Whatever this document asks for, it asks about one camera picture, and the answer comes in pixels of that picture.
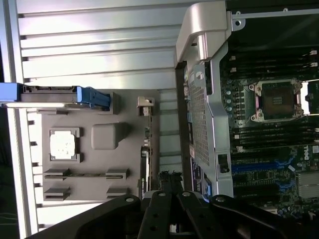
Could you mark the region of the metal socket cover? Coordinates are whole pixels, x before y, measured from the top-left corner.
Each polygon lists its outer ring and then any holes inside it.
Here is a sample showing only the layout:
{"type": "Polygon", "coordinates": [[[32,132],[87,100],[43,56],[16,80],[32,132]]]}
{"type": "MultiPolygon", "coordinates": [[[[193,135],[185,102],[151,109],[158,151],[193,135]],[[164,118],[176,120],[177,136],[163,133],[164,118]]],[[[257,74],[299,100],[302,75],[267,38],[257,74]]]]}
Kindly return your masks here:
{"type": "Polygon", "coordinates": [[[319,79],[302,82],[301,105],[303,115],[319,116],[319,79]]]}

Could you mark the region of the hard disk with blue caddy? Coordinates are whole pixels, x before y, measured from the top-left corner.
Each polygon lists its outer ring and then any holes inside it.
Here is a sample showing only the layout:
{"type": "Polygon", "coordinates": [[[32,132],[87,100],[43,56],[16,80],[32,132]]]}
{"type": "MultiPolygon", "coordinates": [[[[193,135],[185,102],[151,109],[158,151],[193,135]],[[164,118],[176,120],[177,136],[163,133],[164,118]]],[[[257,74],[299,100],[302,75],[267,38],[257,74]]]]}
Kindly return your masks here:
{"type": "Polygon", "coordinates": [[[94,109],[109,111],[112,98],[91,87],[0,83],[1,108],[94,109]]]}

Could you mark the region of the green motherboard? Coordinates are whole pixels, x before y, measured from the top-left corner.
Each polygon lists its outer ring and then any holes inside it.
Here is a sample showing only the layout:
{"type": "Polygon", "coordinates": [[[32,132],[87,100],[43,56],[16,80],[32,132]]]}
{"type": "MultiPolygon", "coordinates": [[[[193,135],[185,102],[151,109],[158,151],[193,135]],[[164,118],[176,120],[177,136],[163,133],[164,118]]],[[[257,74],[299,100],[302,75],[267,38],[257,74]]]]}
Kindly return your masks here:
{"type": "Polygon", "coordinates": [[[220,63],[221,92],[229,117],[231,166],[277,163],[274,170],[233,172],[233,194],[284,218],[319,218],[319,197],[303,199],[298,174],[319,171],[319,116],[257,123],[254,94],[259,81],[319,79],[319,46],[230,51],[220,63]]]}

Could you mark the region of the grey parts rack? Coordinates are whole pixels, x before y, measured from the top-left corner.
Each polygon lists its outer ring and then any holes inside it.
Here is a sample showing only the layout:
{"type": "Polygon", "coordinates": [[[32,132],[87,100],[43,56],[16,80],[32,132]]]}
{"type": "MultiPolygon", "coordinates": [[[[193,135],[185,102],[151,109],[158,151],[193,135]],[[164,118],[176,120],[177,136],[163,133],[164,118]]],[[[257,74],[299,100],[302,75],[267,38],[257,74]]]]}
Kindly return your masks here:
{"type": "Polygon", "coordinates": [[[127,193],[139,197],[140,150],[152,107],[152,182],[159,156],[159,103],[156,90],[114,90],[108,112],[81,109],[41,111],[42,177],[45,201],[105,201],[127,193]],[[70,130],[75,135],[73,160],[52,160],[50,135],[70,130]]]}

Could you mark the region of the blue expansion slot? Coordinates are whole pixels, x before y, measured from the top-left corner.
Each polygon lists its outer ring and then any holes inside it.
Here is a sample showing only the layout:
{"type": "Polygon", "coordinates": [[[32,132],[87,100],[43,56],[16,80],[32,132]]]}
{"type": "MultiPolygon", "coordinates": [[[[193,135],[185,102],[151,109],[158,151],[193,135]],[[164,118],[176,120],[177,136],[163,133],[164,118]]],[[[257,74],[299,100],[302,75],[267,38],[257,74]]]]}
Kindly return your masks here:
{"type": "Polygon", "coordinates": [[[279,168],[277,163],[268,162],[268,163],[250,163],[250,164],[233,164],[231,170],[233,172],[249,172],[249,171],[258,171],[258,170],[274,170],[279,168]]]}

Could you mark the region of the silver CPU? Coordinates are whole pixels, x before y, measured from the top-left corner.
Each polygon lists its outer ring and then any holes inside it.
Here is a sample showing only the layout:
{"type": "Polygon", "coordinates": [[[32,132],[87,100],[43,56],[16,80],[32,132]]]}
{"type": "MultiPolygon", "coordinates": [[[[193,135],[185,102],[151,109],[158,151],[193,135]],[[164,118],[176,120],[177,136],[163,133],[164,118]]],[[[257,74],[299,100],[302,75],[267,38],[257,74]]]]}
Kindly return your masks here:
{"type": "Polygon", "coordinates": [[[50,135],[52,160],[73,160],[75,157],[75,135],[70,130],[56,130],[50,135]]]}

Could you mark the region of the open black PC case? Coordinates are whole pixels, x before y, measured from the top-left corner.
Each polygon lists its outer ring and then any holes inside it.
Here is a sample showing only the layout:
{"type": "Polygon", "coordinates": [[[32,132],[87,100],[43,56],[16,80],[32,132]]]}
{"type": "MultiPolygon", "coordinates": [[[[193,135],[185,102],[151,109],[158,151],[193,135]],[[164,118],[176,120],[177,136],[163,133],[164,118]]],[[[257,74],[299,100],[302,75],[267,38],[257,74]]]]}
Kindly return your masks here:
{"type": "Polygon", "coordinates": [[[308,46],[319,46],[319,0],[215,0],[187,9],[176,43],[178,116],[185,180],[205,200],[234,197],[221,60],[230,51],[308,46]]]}

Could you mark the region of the CPU socket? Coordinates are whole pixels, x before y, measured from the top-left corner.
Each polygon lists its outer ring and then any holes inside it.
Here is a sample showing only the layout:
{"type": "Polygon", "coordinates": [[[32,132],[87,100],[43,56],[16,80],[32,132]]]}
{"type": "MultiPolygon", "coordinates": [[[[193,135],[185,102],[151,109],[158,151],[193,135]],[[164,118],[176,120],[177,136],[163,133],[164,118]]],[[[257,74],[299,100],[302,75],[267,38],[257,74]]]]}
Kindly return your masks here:
{"type": "Polygon", "coordinates": [[[302,81],[296,79],[259,81],[250,84],[254,94],[253,114],[250,120],[257,123],[274,123],[301,118],[302,81]]]}

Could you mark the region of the silver chipset heatsink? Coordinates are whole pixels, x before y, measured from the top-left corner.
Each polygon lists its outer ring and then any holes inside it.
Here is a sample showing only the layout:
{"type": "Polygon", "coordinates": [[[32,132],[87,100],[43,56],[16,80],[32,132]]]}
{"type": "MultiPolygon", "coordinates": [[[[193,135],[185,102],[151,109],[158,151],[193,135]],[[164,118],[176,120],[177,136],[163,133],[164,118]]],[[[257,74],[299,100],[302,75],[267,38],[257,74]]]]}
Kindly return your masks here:
{"type": "Polygon", "coordinates": [[[319,171],[298,174],[298,193],[303,199],[319,197],[319,171]]]}

